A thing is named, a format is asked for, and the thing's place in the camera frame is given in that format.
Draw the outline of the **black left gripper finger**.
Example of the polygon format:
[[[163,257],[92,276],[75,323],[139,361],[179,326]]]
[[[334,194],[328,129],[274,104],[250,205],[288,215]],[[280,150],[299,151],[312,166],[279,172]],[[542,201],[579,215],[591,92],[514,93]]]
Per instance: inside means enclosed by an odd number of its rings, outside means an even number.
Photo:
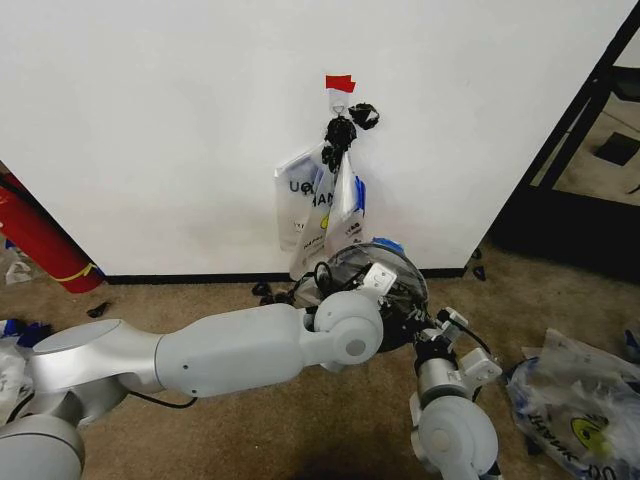
[[[437,336],[440,329],[423,309],[414,308],[407,317],[407,334],[409,336]]]

